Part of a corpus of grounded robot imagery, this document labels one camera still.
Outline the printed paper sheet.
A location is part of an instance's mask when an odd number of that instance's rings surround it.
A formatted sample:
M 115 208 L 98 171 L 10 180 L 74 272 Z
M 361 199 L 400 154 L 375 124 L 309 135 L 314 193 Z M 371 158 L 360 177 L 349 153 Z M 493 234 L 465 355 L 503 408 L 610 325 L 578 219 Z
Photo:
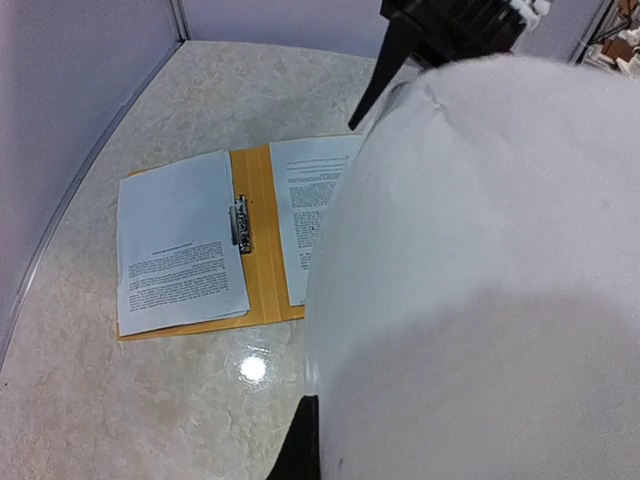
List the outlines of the printed paper sheet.
M 357 154 L 359 135 L 269 145 L 289 304 L 305 303 L 313 245 L 341 173 Z
M 250 302 L 232 241 L 230 157 L 217 151 L 121 180 L 119 333 L 242 316 Z

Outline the chrome folder spring clip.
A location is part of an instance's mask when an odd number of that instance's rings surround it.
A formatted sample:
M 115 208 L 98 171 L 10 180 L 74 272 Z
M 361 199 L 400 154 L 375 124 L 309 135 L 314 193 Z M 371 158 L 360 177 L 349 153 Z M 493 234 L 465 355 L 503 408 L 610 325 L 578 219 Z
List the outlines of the chrome folder spring clip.
M 251 254 L 253 242 L 249 215 L 249 202 L 245 195 L 238 196 L 229 209 L 232 244 L 241 255 Z

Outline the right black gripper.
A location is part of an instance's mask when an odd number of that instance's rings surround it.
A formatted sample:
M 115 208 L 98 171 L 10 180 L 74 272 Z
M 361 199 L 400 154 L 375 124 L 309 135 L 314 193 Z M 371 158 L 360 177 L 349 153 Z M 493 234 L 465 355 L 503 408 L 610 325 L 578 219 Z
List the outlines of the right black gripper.
M 527 22 L 509 1 L 384 1 L 388 27 L 379 55 L 348 127 L 355 130 L 405 61 L 423 68 L 508 53 Z

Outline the stack of printed papers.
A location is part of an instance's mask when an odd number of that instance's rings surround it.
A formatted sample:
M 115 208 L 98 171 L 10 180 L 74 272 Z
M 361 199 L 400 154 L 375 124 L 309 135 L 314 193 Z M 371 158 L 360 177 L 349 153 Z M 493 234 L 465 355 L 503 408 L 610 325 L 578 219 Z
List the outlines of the stack of printed papers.
M 326 479 L 639 475 L 639 83 L 494 56 L 402 84 L 313 250 Z

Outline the orange file folder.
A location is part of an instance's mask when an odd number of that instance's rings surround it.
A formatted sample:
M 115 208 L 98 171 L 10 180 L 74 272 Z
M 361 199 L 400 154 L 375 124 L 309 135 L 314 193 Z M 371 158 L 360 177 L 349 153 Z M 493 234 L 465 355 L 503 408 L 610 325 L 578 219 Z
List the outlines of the orange file folder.
M 289 304 L 269 153 L 270 144 L 252 149 L 225 151 L 231 163 L 233 201 L 238 196 L 245 195 L 249 202 L 253 251 L 248 255 L 240 254 L 250 302 L 249 312 L 242 316 L 171 327 L 128 337 L 120 335 L 117 315 L 119 340 L 193 335 L 274 324 L 303 317 L 304 304 Z

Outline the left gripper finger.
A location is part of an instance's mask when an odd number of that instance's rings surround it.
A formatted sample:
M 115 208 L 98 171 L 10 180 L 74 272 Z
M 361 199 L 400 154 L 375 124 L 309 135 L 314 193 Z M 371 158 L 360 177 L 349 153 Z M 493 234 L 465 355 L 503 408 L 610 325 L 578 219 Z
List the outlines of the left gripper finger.
M 319 479 L 319 399 L 303 396 L 267 480 Z

